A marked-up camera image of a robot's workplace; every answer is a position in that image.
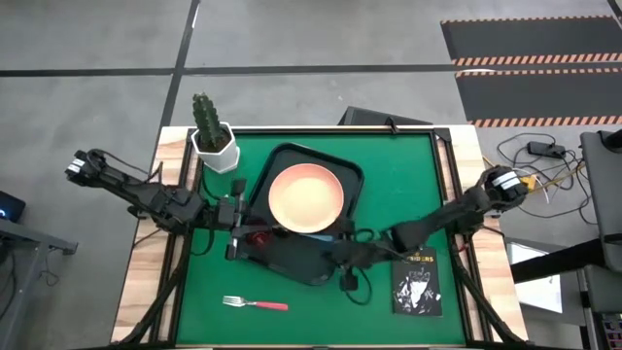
pink plate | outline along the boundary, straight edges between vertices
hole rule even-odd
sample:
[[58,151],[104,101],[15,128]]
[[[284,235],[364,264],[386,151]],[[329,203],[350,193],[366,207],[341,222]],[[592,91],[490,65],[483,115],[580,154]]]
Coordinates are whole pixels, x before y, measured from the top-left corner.
[[330,170],[311,163],[283,170],[268,194],[270,211],[284,228],[313,233],[332,224],[343,208],[341,183]]

black clamp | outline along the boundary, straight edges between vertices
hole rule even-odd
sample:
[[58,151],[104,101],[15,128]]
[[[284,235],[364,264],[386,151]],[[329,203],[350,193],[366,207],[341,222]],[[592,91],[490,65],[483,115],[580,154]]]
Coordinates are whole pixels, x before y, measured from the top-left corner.
[[387,119],[385,120],[385,125],[388,125],[391,127],[391,133],[393,135],[399,133],[399,128],[397,127],[396,121],[394,121],[393,118],[387,117]]

fork with red handle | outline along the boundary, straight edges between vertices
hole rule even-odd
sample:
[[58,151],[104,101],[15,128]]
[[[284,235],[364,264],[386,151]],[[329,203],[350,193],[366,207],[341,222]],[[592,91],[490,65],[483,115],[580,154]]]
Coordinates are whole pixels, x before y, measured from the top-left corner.
[[256,307],[269,308],[273,310],[279,311],[287,311],[289,309],[287,304],[280,302],[269,302],[269,301],[248,301],[243,297],[232,297],[232,296],[224,296],[223,304],[235,307],[242,307],[246,305],[252,305]]

black book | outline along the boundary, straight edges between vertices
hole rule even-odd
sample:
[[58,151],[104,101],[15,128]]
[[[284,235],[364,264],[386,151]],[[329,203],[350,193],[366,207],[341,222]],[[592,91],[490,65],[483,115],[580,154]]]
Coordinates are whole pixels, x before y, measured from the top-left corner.
[[412,316],[442,316],[436,250],[424,248],[408,257],[408,262],[392,262],[393,310]]

wire bundle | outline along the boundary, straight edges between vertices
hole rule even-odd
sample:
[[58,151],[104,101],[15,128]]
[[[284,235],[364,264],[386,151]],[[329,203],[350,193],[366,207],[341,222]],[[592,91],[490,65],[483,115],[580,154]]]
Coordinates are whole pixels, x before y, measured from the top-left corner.
[[[529,159],[529,160],[519,160],[519,155],[523,151],[526,151],[527,147],[520,148],[511,157],[509,157],[503,151],[503,149],[501,148],[503,145],[507,144],[508,142],[510,142],[512,140],[518,139],[521,136],[546,137],[546,138],[551,140],[551,145],[555,145],[557,140],[555,139],[555,137],[553,135],[550,135],[550,134],[547,134],[547,133],[522,132],[522,133],[516,134],[516,135],[514,135],[514,136],[512,136],[512,137],[510,137],[508,139],[505,139],[505,140],[499,142],[499,144],[497,145],[497,152],[500,154],[500,156],[502,158],[504,158],[504,160],[506,160],[507,162],[510,163],[510,165],[512,166],[512,168],[514,170],[518,170],[519,172],[525,173],[527,176],[537,175],[537,176],[540,176],[541,178],[543,178],[545,180],[545,181],[541,181],[540,179],[536,178],[536,180],[539,183],[539,187],[536,187],[535,189],[533,189],[532,193],[533,192],[538,192],[538,191],[543,191],[544,195],[546,197],[547,203],[550,203],[555,198],[555,195],[556,195],[557,191],[570,191],[570,190],[572,190],[572,188],[574,187],[574,182],[575,182],[574,178],[576,178],[576,183],[579,184],[579,187],[581,188],[581,190],[585,194],[585,198],[581,201],[581,203],[578,205],[578,207],[575,207],[575,208],[572,208],[572,209],[569,209],[569,210],[565,210],[565,211],[562,211],[562,212],[559,212],[559,213],[556,213],[556,214],[552,214],[552,215],[541,215],[541,214],[533,213],[533,212],[530,212],[530,211],[522,208],[521,206],[519,206],[518,209],[520,209],[522,212],[524,212],[527,215],[530,215],[530,216],[533,216],[533,217],[537,217],[537,218],[542,218],[542,219],[551,219],[551,218],[556,218],[556,217],[559,217],[559,216],[567,215],[567,214],[570,214],[570,213],[578,212],[579,216],[581,217],[581,220],[583,220],[583,222],[585,222],[588,225],[596,225],[596,223],[593,223],[593,222],[587,220],[586,217],[585,217],[585,214],[583,213],[583,209],[589,205],[590,200],[592,198],[592,195],[588,193],[588,191],[586,190],[584,184],[581,182],[581,177],[583,177],[585,180],[589,180],[587,175],[585,175],[581,171],[585,167],[585,163],[583,162],[583,158],[577,158],[576,152],[573,151],[573,150],[566,150],[565,153],[563,154],[563,158],[560,159],[560,161],[562,162],[561,164],[558,164],[558,165],[555,165],[555,166],[551,166],[551,167],[547,167],[547,168],[544,168],[544,169],[537,168],[535,166],[535,163],[537,161],[541,160],[542,156],[535,157],[535,158]],[[489,164],[493,165],[486,158],[484,158],[484,160],[486,160],[486,162],[488,162]],[[548,174],[546,174],[546,171],[550,171],[550,170],[554,170],[554,169],[560,169],[560,170],[558,170],[553,176],[549,176]],[[547,191],[551,187],[555,187],[555,190],[549,196]]]

